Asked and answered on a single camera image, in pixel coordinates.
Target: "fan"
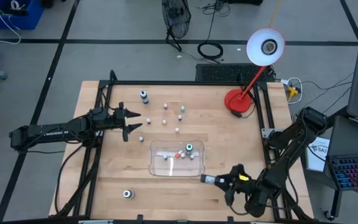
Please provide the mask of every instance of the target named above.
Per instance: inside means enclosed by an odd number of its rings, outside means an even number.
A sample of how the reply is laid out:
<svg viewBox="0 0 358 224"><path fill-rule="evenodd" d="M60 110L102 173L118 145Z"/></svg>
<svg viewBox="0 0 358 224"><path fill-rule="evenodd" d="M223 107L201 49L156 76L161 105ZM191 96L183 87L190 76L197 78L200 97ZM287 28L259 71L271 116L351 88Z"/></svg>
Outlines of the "fan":
<svg viewBox="0 0 358 224"><path fill-rule="evenodd" d="M162 0L162 15L167 27L165 41L181 52L176 39L184 37L189 30L191 14L187 0ZM168 40L170 36L175 43Z"/></svg>

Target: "wooden table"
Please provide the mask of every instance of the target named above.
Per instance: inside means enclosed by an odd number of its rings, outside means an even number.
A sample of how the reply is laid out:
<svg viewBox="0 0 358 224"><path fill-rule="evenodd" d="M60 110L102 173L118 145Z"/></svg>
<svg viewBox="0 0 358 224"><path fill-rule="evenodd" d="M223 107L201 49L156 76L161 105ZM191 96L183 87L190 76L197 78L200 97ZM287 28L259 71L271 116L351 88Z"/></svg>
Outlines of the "wooden table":
<svg viewBox="0 0 358 224"><path fill-rule="evenodd" d="M97 86L98 82L82 83L74 117L93 108ZM224 192L216 186L201 183L200 177L157 177L148 170L150 143L154 139L199 139L205 146L205 174L227 174L233 165L242 163L248 174L253 178L258 177L265 167L265 161L257 113L255 110L247 119L230 114L223 99L233 88L114 85L110 106L115 108L123 101L126 108L142 114L141 117L128 119L127 123L143 123L143 126L130 134L128 142L122 141L119 129L105 131L91 218L133 220L138 214L143 214L145 220L226 221L228 216L233 216L235 221L274 221L270 208L260 218L235 215L224 202ZM149 96L150 103L147 105L141 101L141 90L145 90ZM291 117L283 85L268 83L268 92L276 128L288 127L291 125ZM262 109L265 110L262 95L261 100ZM168 103L167 110L163 108L164 103ZM179 121L177 116L182 114L181 105L185 106L186 111L182 121ZM147 118L151 119L151 124L146 123ZM167 120L165 126L162 125L163 119ZM176 127L180 128L178 134L175 133ZM139 136L144 138L144 142L139 141ZM68 144L65 158L77 147ZM59 208L64 206L78 186L84 151L75 154L63 170ZM300 160L293 165L290 174L299 195L300 207L313 217ZM125 189L133 190L135 197L125 199L122 196ZM87 194L85 190L80 214L84 213ZM243 195L236 195L234 209L244 212L244 202Z"/></svg>

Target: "clear plastic container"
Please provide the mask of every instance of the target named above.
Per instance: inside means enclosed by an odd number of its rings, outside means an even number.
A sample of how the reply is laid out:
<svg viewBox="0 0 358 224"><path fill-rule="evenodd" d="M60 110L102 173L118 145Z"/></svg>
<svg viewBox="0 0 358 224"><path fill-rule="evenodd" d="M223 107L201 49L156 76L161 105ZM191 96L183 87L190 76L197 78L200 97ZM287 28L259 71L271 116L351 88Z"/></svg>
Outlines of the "clear plastic container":
<svg viewBox="0 0 358 224"><path fill-rule="evenodd" d="M188 144L193 146L193 150L186 153ZM152 141L150 145L150 174L169 177L196 177L203 174L204 171L204 144L202 141Z"/></svg>

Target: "black keyboard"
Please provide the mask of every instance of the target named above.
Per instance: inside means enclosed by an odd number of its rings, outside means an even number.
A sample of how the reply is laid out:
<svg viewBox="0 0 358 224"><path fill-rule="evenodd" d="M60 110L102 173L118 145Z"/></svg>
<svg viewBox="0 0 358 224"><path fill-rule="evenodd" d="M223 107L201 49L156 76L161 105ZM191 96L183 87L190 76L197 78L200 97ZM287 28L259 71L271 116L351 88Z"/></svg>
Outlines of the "black keyboard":
<svg viewBox="0 0 358 224"><path fill-rule="evenodd" d="M237 82L239 74L245 85L251 82L260 67L251 63L197 64L196 80L212 82ZM274 82L271 67L266 68L258 81Z"/></svg>
<svg viewBox="0 0 358 224"><path fill-rule="evenodd" d="M328 166L340 190L358 190L358 156L330 156Z"/></svg>

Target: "desk lamp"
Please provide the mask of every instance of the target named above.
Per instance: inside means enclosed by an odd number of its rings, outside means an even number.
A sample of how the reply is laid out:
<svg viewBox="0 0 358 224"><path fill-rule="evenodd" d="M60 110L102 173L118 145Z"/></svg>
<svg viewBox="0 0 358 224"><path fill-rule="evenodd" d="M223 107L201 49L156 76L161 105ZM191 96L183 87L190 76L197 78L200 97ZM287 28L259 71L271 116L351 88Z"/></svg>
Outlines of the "desk lamp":
<svg viewBox="0 0 358 224"><path fill-rule="evenodd" d="M252 34L247 44L247 55L252 63L260 66L260 69L245 90L235 89L226 94L224 104L229 111L245 113L250 108L249 90L265 68L280 59L284 53L284 48L284 37L280 31L274 28L263 28Z"/></svg>

